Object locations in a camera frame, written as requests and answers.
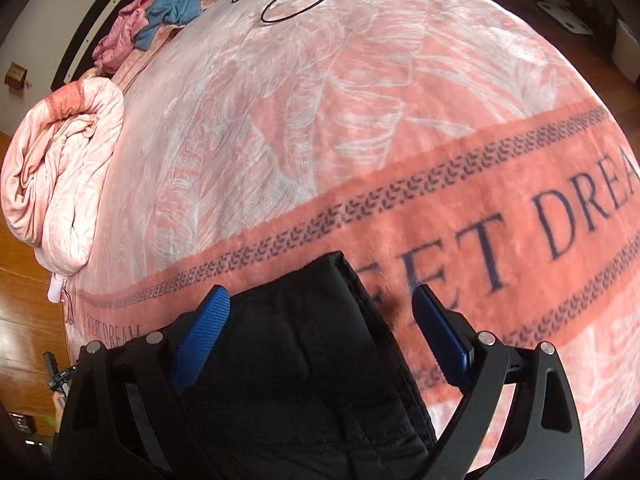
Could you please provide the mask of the black padded pants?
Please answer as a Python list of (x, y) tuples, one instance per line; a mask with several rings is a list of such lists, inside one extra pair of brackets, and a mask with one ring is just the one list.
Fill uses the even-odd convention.
[(241, 292), (178, 397), (201, 479), (410, 479), (435, 431), (344, 255)]

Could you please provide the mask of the folded pink quilt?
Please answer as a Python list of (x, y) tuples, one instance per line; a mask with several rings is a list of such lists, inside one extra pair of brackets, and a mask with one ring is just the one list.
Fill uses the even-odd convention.
[(50, 272), (54, 304), (89, 260), (124, 111), (122, 90), (107, 78), (66, 84), (27, 112), (4, 156), (6, 224)]

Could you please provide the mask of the pink floral bed blanket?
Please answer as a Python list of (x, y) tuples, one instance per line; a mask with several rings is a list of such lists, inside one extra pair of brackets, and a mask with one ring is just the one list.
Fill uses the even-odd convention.
[(124, 126), (70, 353), (339, 250), (442, 428), (427, 284), (507, 344), (548, 340), (593, 469), (639, 404), (639, 165), (587, 81), (491, 0), (209, 0), (114, 77)]

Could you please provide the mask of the pink garment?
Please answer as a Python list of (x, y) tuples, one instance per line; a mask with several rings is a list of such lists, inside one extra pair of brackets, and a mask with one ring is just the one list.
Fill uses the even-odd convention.
[(117, 13), (110, 31), (92, 52), (94, 66), (104, 74), (114, 75), (134, 50), (137, 34), (149, 24), (145, 12), (154, 0), (134, 0)]

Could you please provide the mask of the blue garment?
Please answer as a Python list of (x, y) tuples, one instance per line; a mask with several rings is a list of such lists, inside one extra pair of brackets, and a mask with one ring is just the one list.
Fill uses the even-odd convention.
[(160, 26), (184, 26), (201, 14), (200, 0), (154, 0), (145, 17), (148, 20), (134, 40), (136, 49), (146, 51), (151, 47)]

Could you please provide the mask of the white floor scale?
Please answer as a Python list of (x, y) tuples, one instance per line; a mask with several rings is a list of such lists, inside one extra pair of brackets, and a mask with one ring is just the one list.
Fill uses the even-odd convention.
[(570, 8), (567, 0), (537, 0), (537, 6), (564, 29), (575, 35), (592, 36), (593, 30)]

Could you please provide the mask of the dark bed headboard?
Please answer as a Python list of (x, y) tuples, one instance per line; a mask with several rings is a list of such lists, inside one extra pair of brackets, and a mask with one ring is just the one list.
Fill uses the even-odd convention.
[(132, 0), (96, 0), (80, 21), (78, 29), (68, 43), (61, 62), (50, 84), (52, 91), (58, 90), (73, 80), (79, 79), (86, 70), (93, 67), (92, 52), (100, 39), (111, 26), (115, 14), (127, 1)]

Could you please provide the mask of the wooden wall lamp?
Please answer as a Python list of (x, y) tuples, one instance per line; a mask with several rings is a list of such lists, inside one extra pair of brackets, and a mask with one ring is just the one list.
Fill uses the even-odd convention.
[(27, 70), (17, 63), (11, 63), (4, 76), (4, 83), (13, 90), (22, 91), (26, 86)]

